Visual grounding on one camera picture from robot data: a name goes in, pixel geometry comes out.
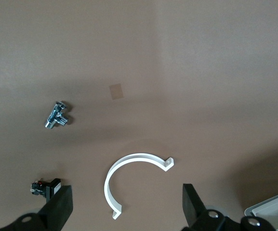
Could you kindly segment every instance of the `white plastic clip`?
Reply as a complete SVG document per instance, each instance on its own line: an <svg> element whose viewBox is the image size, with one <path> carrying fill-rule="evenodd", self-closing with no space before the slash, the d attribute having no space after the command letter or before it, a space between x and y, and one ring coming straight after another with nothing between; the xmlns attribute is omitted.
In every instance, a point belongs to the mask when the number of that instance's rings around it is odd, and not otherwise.
<svg viewBox="0 0 278 231"><path fill-rule="evenodd" d="M158 156L148 154L148 153L135 153L135 154L127 155L119 159L117 162L115 162L115 164L110 168L105 180L105 197L106 197L106 201L113 209L113 219L118 218L119 215L121 214L121 204L119 204L111 194L110 187L109 187L110 178L113 175L113 173L123 165L131 162L137 162L137 161L149 162L151 164L160 167L164 171L168 171L174 165L174 160L171 157L168 158L166 161L164 161Z"/></svg>

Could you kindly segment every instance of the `beige surface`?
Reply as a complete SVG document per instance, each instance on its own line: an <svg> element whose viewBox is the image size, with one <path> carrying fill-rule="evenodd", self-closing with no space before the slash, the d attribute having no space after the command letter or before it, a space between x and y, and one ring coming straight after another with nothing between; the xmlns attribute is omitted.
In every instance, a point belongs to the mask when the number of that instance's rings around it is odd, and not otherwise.
<svg viewBox="0 0 278 231"><path fill-rule="evenodd" d="M122 99L109 86L121 84ZM48 130L55 101L73 119ZM174 158L164 173L124 155ZM65 231L179 231L182 184L239 220L278 193L278 1L0 0L0 227L73 186Z"/></svg>

